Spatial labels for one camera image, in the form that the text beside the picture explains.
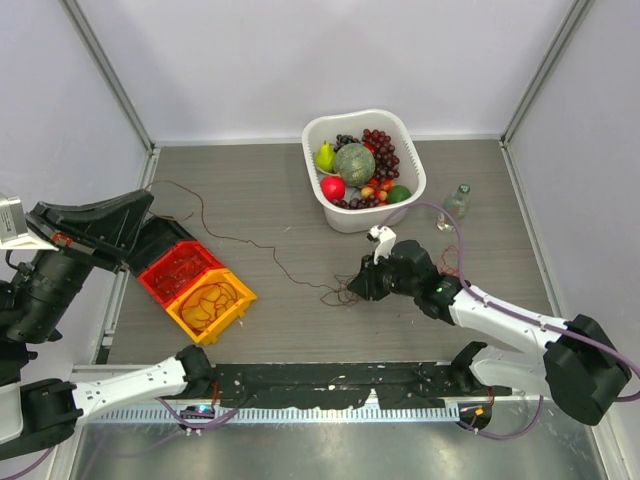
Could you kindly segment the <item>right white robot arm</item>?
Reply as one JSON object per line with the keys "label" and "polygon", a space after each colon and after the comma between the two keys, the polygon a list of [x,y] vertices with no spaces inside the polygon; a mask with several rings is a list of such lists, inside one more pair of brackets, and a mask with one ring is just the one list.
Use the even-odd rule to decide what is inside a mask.
{"label": "right white robot arm", "polygon": [[451,380],[465,395],[484,386],[509,387],[550,398],[572,419],[595,426],[631,379],[630,367],[596,320],[549,317],[501,301],[439,272],[414,240],[364,256],[347,289],[367,301],[410,297],[432,319],[510,346],[502,351],[475,342],[458,354]]}

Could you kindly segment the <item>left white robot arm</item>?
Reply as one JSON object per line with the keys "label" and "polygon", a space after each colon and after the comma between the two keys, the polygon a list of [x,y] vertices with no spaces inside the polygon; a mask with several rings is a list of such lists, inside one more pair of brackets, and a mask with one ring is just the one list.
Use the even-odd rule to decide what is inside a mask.
{"label": "left white robot arm", "polygon": [[74,367],[95,359],[106,323],[63,337],[59,323],[93,271],[138,273],[163,247],[186,238],[181,227],[156,234],[149,220],[153,195],[138,189],[79,206],[38,202],[25,210],[17,196],[1,198],[1,251],[14,276],[1,284],[1,457],[54,447],[90,420],[146,399],[205,397],[213,368],[189,345],[145,368],[74,382]]}

